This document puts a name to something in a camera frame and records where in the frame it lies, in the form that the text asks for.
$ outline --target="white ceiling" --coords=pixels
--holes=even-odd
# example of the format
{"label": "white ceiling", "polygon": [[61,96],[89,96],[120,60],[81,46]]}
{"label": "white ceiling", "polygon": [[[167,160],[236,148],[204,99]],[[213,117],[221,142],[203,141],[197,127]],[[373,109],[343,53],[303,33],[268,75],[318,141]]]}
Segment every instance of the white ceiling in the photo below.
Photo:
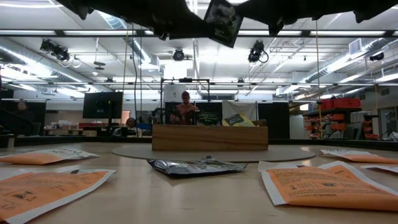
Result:
{"label": "white ceiling", "polygon": [[[0,3],[26,4],[26,1],[0,1]],[[199,0],[200,6],[205,6],[209,0]],[[30,1],[30,4],[48,4],[48,1],[36,0]],[[2,29],[110,29],[110,26],[97,13],[94,12],[87,17],[85,21],[81,20],[74,13],[64,7],[50,9],[24,9],[16,7],[0,6],[0,28]],[[205,10],[199,10],[198,15],[203,18]],[[295,24],[287,26],[286,29],[315,29],[315,22],[311,19],[300,19]],[[390,9],[381,15],[376,16],[370,21],[364,21],[361,24],[355,22],[352,12],[341,15],[324,16],[318,21],[319,29],[398,29],[398,10]],[[242,29],[267,29],[267,25],[261,24],[250,19],[245,19]],[[40,37],[8,37],[19,45],[24,46],[33,52],[43,55],[40,51],[40,45],[43,38]],[[103,81],[106,77],[122,77],[124,75],[124,52],[126,43],[122,38],[100,38],[97,61],[105,62],[105,70],[94,77],[92,72],[96,65],[95,61],[96,40],[94,38],[60,38],[55,37],[51,40],[59,45],[67,47],[69,52],[76,55],[82,65],[79,68],[69,69],[80,73],[94,81]],[[199,39],[199,76],[201,78],[210,78],[213,80],[223,80],[224,82],[236,81],[238,78],[248,77],[251,70],[247,61],[249,49],[258,38],[240,37],[236,40],[234,49],[220,45],[210,39]],[[264,45],[267,46],[273,41],[273,38],[262,38]],[[171,58],[169,52],[175,48],[182,48],[186,54],[193,55],[192,39],[167,40],[162,41],[155,37],[137,38],[142,41],[142,48],[149,54],[156,54],[165,64]],[[326,39],[318,40],[320,65],[325,61],[348,49],[348,44],[354,39]],[[300,43],[305,46],[295,53]],[[127,58],[131,54],[128,48]],[[281,82],[291,82],[294,72],[308,72],[317,67],[317,46],[315,39],[297,38],[278,38],[273,42],[270,49],[270,61],[264,67],[254,69],[250,74],[252,82],[262,80],[272,80]],[[54,60],[50,55],[45,57]],[[284,63],[278,71],[273,72],[281,63]],[[345,72],[348,75],[355,74],[361,67],[357,65]],[[127,60],[126,76],[133,77],[135,74],[132,60]],[[159,72],[148,72],[143,70],[143,80],[150,82],[154,77],[160,80]],[[188,70],[188,76],[193,77],[193,70]]]}

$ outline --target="workshop room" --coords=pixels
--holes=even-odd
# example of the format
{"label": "workshop room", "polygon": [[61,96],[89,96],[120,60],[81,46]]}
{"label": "workshop room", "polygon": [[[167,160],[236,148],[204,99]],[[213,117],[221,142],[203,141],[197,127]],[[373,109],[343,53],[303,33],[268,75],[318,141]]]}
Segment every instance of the workshop room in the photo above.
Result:
{"label": "workshop room", "polygon": [[0,15],[0,223],[397,223],[398,0]]}

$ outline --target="computer monitor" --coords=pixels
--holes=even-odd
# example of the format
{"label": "computer monitor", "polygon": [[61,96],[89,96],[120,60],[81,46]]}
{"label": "computer monitor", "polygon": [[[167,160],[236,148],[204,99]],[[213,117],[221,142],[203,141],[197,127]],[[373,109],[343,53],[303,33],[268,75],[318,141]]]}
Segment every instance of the computer monitor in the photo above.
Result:
{"label": "computer monitor", "polygon": [[120,119],[122,106],[123,92],[86,93],[83,118]]}

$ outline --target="wooden stand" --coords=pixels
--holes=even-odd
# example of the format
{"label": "wooden stand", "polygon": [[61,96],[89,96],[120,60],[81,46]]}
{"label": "wooden stand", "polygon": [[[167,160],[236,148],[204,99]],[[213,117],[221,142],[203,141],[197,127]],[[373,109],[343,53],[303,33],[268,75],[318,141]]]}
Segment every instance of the wooden stand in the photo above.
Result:
{"label": "wooden stand", "polygon": [[182,126],[153,127],[153,151],[268,150],[268,127]]}

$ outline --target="storage shelf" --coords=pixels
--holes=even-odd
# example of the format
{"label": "storage shelf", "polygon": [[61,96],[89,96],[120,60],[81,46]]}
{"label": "storage shelf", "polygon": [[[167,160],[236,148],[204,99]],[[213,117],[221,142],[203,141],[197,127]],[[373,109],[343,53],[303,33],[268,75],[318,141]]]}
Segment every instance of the storage shelf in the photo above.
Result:
{"label": "storage shelf", "polygon": [[[326,115],[326,114],[330,114],[330,113],[346,113],[346,112],[351,113],[351,112],[357,112],[357,111],[362,111],[362,109],[361,108],[333,108],[330,110],[321,111],[321,115]],[[309,117],[319,116],[319,111],[303,114],[303,116],[309,116]]]}

